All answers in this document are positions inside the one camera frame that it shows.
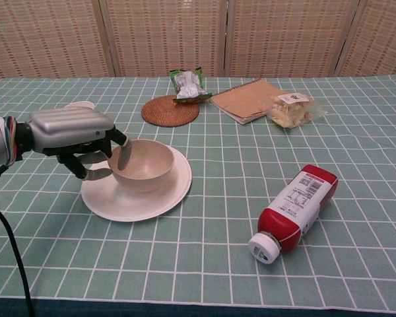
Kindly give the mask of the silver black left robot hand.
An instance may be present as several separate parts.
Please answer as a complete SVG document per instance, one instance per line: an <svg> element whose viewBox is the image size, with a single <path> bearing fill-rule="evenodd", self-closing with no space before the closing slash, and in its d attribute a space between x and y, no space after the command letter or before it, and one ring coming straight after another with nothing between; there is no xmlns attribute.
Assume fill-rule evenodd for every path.
<svg viewBox="0 0 396 317"><path fill-rule="evenodd" d="M90 170L95 164L112 157L111 142L120 146L117 169L123 170L130 159L132 142L116 128L113 119L85 106L38 110L24 123L16 125L16 159L34 151L55 156L81 180L97 180L109 176L110 169Z"/></svg>

